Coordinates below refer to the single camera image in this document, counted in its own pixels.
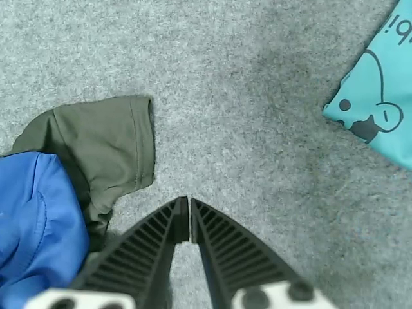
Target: blue jacket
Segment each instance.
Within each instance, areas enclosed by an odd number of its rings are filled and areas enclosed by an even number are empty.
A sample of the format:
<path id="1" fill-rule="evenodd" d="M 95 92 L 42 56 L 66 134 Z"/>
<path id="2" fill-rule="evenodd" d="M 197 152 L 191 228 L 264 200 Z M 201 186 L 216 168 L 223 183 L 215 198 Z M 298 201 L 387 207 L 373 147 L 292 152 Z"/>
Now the blue jacket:
<path id="1" fill-rule="evenodd" d="M 0 308 L 67 287 L 88 251 L 75 191 L 54 154 L 0 159 Z"/>

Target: cartoon character print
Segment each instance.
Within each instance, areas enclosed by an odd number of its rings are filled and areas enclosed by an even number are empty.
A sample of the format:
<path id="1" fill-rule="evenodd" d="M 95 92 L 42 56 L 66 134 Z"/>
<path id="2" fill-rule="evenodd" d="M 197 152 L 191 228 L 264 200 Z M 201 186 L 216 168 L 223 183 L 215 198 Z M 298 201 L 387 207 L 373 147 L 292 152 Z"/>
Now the cartoon character print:
<path id="1" fill-rule="evenodd" d="M 371 50 L 366 50 L 362 57 L 373 57 L 377 65 L 380 75 L 380 102 L 377 102 L 370 110 L 370 115 L 362 120 L 355 121 L 349 130 L 368 144 L 379 132 L 389 133 L 396 130 L 404 119 L 404 113 L 397 104 L 385 101 L 384 74 L 378 57 Z M 339 109 L 343 113 L 349 113 L 352 107 L 352 102 L 348 98 L 344 98 L 339 102 Z M 337 121 L 345 126 L 343 120 Z"/>

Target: clothing pile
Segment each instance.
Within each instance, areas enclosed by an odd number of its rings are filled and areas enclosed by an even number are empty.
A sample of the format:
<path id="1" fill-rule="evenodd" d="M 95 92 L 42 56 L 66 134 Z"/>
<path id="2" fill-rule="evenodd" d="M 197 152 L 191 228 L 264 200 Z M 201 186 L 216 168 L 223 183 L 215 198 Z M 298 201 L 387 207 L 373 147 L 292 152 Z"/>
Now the clothing pile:
<path id="1" fill-rule="evenodd" d="M 0 308 L 67 287 L 98 252 L 119 197 L 151 185 L 150 99 L 60 106 L 0 158 Z"/>

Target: cyan fabric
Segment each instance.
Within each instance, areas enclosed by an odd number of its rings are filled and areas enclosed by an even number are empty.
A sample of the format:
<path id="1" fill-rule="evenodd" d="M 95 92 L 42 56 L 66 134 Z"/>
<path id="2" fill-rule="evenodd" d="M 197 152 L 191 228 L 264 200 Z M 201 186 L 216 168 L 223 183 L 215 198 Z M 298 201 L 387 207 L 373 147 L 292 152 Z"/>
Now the cyan fabric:
<path id="1" fill-rule="evenodd" d="M 412 0 L 400 0 L 324 115 L 412 169 Z"/>
<path id="2" fill-rule="evenodd" d="M 55 154 L 0 159 L 0 308 L 19 309 L 49 287 L 66 287 L 89 238 L 73 186 Z"/>

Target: gray carpet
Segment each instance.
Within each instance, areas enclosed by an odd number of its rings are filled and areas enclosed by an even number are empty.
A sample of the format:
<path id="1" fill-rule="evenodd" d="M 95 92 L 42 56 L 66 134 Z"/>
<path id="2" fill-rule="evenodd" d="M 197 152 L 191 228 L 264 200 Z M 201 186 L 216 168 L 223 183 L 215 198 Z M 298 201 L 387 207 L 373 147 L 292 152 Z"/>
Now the gray carpet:
<path id="1" fill-rule="evenodd" d="M 323 118 L 387 0 L 2 0 L 0 151 L 60 104 L 154 98 L 156 180 L 120 234 L 188 194 L 269 244 L 340 308 L 412 304 L 411 173 Z M 174 308 L 210 308 L 195 246 Z"/>

